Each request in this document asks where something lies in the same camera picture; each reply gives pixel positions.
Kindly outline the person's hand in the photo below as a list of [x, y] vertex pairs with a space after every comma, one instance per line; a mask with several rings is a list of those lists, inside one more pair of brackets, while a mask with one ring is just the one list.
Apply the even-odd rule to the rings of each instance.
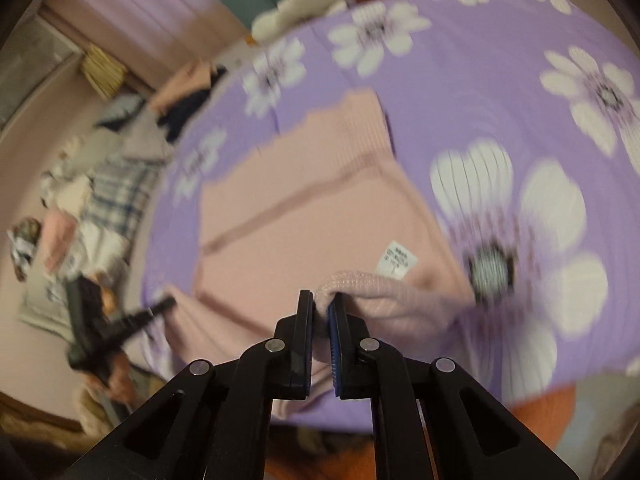
[[[105, 316], [115, 314], [117, 311], [117, 298], [115, 293], [100, 286], [102, 311]], [[96, 383], [96, 388], [106, 394], [112, 401], [122, 404], [134, 405], [137, 401], [137, 391], [130, 377], [131, 366], [128, 356], [123, 351], [114, 354], [111, 359], [111, 376], [107, 382], [101, 379]]]

